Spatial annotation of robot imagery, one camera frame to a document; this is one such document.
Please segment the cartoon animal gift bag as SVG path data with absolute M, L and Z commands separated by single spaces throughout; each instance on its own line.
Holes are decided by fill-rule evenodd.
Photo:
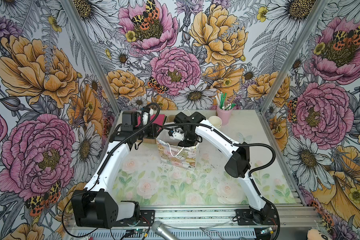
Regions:
M 163 163 L 194 170 L 200 153 L 200 143 L 191 147 L 179 146 L 180 140 L 170 137 L 168 130 L 163 130 L 156 138 L 160 159 Z

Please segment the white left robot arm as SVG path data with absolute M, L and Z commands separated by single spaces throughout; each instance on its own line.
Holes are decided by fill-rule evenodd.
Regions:
M 118 223 L 134 225 L 141 218 L 136 201 L 117 202 L 111 194 L 124 159 L 136 141 L 146 136 L 160 115 L 161 107 L 150 103 L 140 112 L 125 111 L 122 122 L 109 137 L 109 144 L 96 173 L 82 190 L 75 190 L 69 203 L 78 227 L 112 229 Z

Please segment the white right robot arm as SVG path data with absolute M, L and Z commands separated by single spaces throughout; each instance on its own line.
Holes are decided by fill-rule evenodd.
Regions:
M 262 195 L 253 178 L 254 172 L 266 169 L 275 162 L 276 152 L 271 146 L 262 143 L 239 143 L 222 133 L 199 112 L 190 116 L 178 113 L 174 122 L 163 125 L 163 129 L 169 131 L 170 137 L 180 141 L 180 147 L 190 147 L 205 140 L 226 156 L 228 161 L 225 165 L 225 172 L 238 180 L 248 199 L 248 219 L 256 224 L 263 224 L 277 213 L 276 207 Z M 250 164 L 251 147 L 270 150 L 272 154 L 270 161 L 263 166 L 252 168 Z

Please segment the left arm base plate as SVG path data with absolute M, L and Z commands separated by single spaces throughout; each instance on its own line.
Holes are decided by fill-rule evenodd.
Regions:
M 139 210 L 132 218 L 115 222 L 114 227 L 151 227 L 155 214 L 155 210 Z

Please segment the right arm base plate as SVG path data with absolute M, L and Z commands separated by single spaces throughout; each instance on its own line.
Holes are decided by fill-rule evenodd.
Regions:
M 252 209 L 236 209 L 232 220 L 239 226 L 268 226 L 280 223 L 274 209 L 265 212 Z

